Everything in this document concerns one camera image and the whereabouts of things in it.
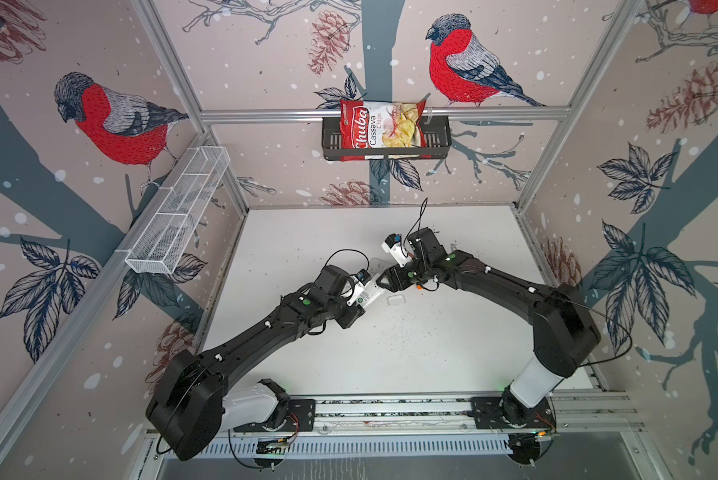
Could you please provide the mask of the white air conditioner remote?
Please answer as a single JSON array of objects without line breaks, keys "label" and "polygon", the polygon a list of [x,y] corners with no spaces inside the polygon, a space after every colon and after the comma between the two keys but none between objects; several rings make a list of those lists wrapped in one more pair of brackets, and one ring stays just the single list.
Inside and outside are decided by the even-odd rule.
[{"label": "white air conditioner remote", "polygon": [[379,286],[375,280],[368,282],[357,299],[357,303],[363,308],[367,308],[375,300],[379,299],[387,290]]}]

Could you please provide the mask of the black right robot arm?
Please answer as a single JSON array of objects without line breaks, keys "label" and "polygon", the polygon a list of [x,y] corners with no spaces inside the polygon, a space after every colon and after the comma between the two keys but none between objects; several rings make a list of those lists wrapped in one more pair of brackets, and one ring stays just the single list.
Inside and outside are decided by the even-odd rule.
[{"label": "black right robot arm", "polygon": [[502,417],[516,427],[529,424],[538,405],[564,380],[583,367],[602,334],[569,284],[536,284],[496,269],[462,250],[448,252],[428,227],[410,234],[389,235],[383,250],[397,262],[379,277],[390,292],[429,281],[480,296],[518,315],[532,327],[533,356],[503,391]]}]

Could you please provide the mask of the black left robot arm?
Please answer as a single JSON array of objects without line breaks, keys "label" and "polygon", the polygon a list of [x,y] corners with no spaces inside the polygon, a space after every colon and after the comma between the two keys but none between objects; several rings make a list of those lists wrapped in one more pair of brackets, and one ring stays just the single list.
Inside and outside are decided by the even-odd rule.
[{"label": "black left robot arm", "polygon": [[231,416],[225,397],[275,351],[329,320],[352,326],[364,313],[353,296],[366,277],[327,265],[315,281],[283,296],[268,316],[231,340],[197,355],[185,350],[173,357],[146,409],[172,452],[186,461],[211,443]]}]

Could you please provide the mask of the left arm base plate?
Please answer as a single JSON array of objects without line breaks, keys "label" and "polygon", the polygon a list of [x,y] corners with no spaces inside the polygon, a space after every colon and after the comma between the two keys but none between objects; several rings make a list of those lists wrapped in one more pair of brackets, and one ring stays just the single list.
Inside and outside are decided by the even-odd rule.
[{"label": "left arm base plate", "polygon": [[234,433],[293,434],[314,429],[316,401],[290,399],[279,402],[273,412],[261,422],[249,421],[232,429]]}]

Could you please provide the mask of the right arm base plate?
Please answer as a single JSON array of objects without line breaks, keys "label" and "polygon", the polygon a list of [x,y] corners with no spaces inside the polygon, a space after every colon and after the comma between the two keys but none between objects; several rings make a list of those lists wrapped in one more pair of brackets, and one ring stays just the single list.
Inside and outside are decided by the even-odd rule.
[{"label": "right arm base plate", "polygon": [[524,406],[518,400],[502,397],[472,397],[470,416],[478,430],[555,429],[557,422],[549,398],[535,407]]}]

